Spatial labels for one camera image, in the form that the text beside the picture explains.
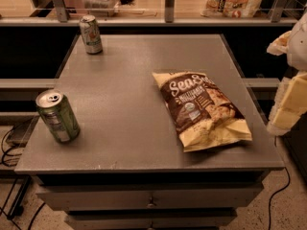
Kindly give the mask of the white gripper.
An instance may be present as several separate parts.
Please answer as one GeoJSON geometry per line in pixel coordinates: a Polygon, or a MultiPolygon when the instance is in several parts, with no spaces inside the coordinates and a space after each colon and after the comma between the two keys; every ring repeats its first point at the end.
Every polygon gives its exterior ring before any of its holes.
{"type": "MultiPolygon", "coordinates": [[[[267,52],[274,56],[287,53],[290,66],[298,71],[307,71],[307,13],[296,22],[291,32],[272,42],[267,52]]],[[[307,73],[298,73],[291,79],[284,77],[276,91],[267,131],[275,136],[284,135],[306,112],[307,73]]]]}

